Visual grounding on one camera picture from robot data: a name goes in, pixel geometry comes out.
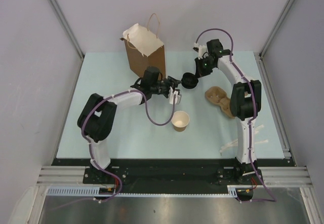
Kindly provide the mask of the black plastic cup lid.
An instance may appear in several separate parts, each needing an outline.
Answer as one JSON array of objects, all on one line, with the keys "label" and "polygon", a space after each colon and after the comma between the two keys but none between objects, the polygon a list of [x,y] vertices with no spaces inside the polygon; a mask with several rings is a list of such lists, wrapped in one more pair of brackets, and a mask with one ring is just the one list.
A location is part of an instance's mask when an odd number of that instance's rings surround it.
[{"label": "black plastic cup lid", "polygon": [[198,84],[198,78],[194,74],[192,74],[190,72],[186,72],[182,76],[181,84],[182,84],[182,87],[184,87],[186,89],[193,89]]}]

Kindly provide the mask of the brown paper cup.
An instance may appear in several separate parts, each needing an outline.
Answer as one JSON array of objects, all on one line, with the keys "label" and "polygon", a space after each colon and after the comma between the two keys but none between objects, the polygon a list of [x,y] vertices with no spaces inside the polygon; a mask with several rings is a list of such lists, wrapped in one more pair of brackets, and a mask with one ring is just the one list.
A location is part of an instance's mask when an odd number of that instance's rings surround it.
[{"label": "brown paper cup", "polygon": [[189,114],[185,111],[176,111],[171,119],[173,128],[177,132],[182,132],[186,129],[190,122]]}]

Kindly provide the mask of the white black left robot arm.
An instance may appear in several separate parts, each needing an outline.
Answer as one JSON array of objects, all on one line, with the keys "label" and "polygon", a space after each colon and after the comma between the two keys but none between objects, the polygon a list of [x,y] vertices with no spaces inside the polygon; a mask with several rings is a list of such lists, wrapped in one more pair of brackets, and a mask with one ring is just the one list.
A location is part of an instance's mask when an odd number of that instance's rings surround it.
[{"label": "white black left robot arm", "polygon": [[[112,177],[112,171],[107,168],[111,159],[108,153],[103,152],[101,144],[112,130],[117,111],[143,104],[149,121],[156,126],[165,126],[171,122],[175,105],[181,101],[180,90],[177,88],[180,84],[182,84],[181,80],[171,76],[163,78],[157,67],[149,66],[144,75],[139,77],[129,89],[108,97],[97,93],[89,97],[77,120],[77,126],[81,130],[82,137],[88,142],[90,163],[96,168],[94,177],[100,183],[107,183]],[[147,101],[152,95],[163,95],[172,105],[170,118],[164,123],[155,122],[149,115]]]}]

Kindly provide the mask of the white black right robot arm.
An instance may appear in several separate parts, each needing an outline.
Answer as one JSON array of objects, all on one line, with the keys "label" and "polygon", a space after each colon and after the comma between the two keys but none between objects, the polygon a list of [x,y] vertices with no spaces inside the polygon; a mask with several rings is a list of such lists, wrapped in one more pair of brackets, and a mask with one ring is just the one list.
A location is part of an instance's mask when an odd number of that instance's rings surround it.
[{"label": "white black right robot arm", "polygon": [[247,76],[235,63],[230,49],[224,49],[219,39],[210,40],[206,45],[194,43],[195,76],[202,78],[217,68],[223,72],[232,85],[229,109],[236,118],[238,148],[236,159],[240,164],[254,164],[254,125],[261,110],[262,87],[259,80]]}]

